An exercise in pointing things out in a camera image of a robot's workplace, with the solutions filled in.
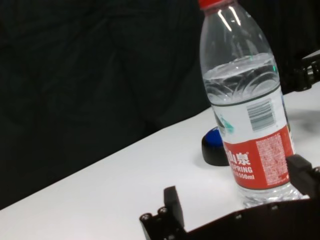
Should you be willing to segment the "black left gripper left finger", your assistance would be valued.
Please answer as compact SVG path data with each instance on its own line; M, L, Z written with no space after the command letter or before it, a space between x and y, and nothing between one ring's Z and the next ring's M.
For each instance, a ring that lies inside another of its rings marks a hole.
M163 190L164 206L156 215L144 213L139 221L147 240L185 240L185 222L175 186Z

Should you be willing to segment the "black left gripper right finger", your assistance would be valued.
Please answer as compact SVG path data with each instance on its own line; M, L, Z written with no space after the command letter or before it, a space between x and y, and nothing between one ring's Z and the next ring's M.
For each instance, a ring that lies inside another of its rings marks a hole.
M320 168L299 154L286 158L291 184L303 195L310 198L320 197Z

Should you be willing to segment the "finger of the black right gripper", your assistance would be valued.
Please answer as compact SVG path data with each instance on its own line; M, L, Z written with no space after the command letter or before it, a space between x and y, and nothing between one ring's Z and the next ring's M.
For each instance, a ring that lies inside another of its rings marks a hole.
M301 59L284 72L283 91L302 92L320 81L320 60Z

